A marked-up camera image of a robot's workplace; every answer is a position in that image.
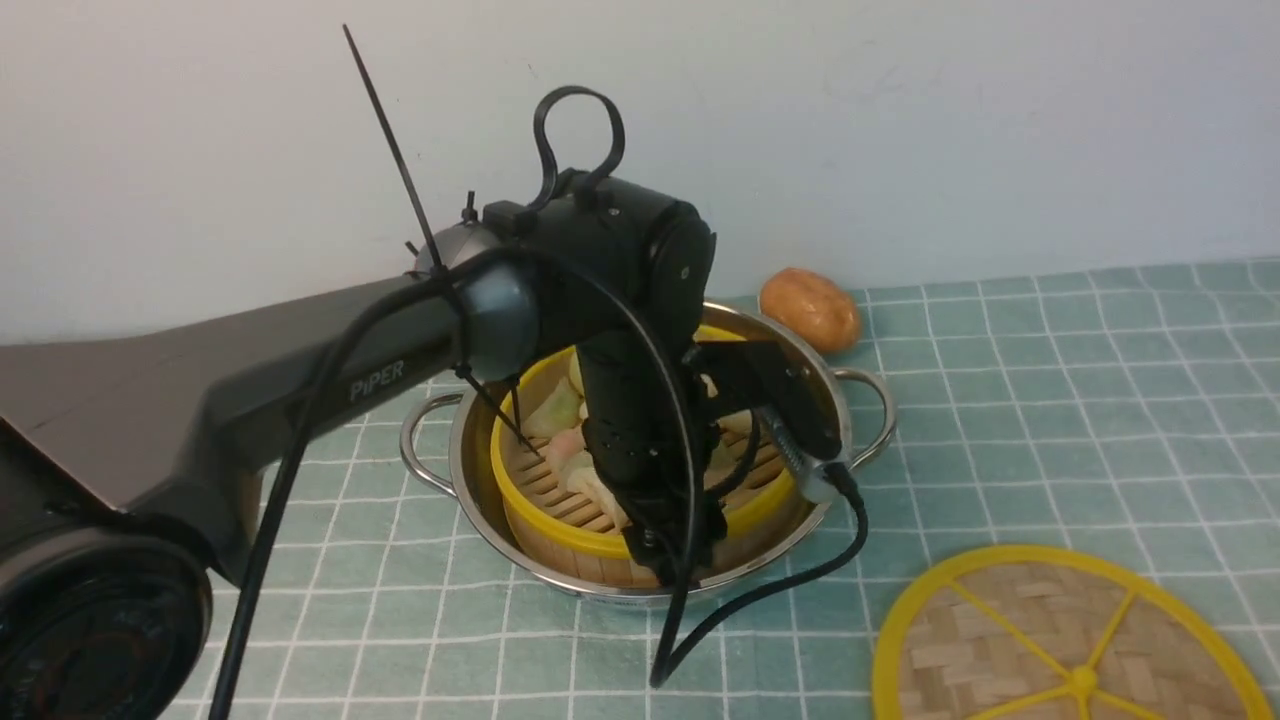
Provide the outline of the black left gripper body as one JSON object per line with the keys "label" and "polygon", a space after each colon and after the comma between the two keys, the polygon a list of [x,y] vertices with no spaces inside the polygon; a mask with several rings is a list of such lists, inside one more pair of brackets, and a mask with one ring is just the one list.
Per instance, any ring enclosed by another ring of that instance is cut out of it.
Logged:
{"label": "black left gripper body", "polygon": [[628,519],[631,559],[672,587],[687,544],[692,507],[682,432],[669,392],[631,331],[577,346],[589,416],[584,438],[594,468]]}

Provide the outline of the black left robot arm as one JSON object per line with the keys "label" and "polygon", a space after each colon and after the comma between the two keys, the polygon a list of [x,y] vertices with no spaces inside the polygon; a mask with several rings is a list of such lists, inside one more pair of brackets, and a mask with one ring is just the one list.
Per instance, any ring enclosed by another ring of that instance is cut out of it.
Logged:
{"label": "black left robot arm", "polygon": [[209,637],[215,571],[239,591],[225,717],[268,556],[308,442],[444,370],[515,380],[582,352],[588,447],[660,539],[708,450],[684,368],[716,236],[684,201],[567,170],[529,205],[467,208],[415,266],[124,340],[3,348],[3,716],[156,719]]}

